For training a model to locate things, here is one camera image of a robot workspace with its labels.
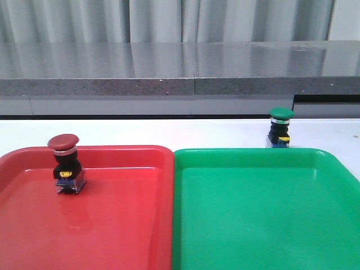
white curtain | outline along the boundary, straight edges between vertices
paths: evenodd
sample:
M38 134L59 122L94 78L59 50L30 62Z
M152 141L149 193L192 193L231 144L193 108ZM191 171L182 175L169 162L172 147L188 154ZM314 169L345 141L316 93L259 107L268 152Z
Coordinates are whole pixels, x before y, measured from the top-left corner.
M0 0L0 42L316 41L328 36L358 39L359 3L359 0Z

speckled stone countertop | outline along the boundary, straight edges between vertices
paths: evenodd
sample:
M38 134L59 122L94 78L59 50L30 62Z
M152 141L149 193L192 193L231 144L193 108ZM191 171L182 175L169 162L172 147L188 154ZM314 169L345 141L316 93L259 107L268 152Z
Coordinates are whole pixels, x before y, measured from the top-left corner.
M0 43L0 97L359 94L360 42Z

